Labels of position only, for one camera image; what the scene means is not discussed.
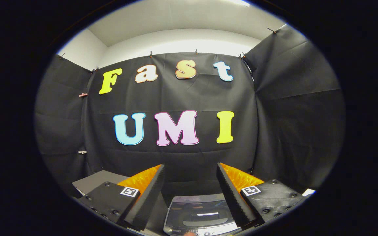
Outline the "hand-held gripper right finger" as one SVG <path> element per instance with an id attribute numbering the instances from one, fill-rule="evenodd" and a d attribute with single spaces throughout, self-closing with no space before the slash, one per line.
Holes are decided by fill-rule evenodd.
<path id="1" fill-rule="evenodd" d="M 225 163 L 217 164 L 217 179 L 231 215 L 241 228 L 269 224 L 307 199 L 279 180 L 263 181 Z"/>

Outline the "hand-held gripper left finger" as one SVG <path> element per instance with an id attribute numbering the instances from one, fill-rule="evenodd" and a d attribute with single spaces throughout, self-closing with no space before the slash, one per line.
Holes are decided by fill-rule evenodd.
<path id="1" fill-rule="evenodd" d="M 113 224 L 144 230 L 162 190 L 164 170 L 160 164 L 120 182 L 103 181 L 77 202 Z"/>

